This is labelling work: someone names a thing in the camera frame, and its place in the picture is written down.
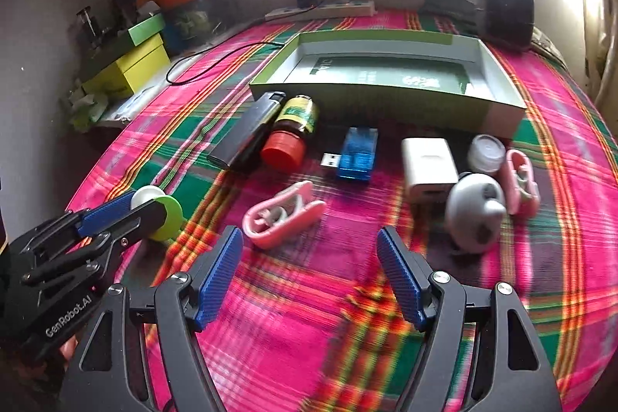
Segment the left hand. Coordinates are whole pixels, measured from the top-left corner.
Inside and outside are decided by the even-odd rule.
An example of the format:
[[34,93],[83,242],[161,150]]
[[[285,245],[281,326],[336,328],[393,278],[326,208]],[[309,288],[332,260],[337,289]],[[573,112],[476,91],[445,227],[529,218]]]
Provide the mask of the left hand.
[[66,361],[70,361],[75,354],[76,346],[78,346],[78,338],[76,336],[72,336],[64,343],[61,347],[61,353]]

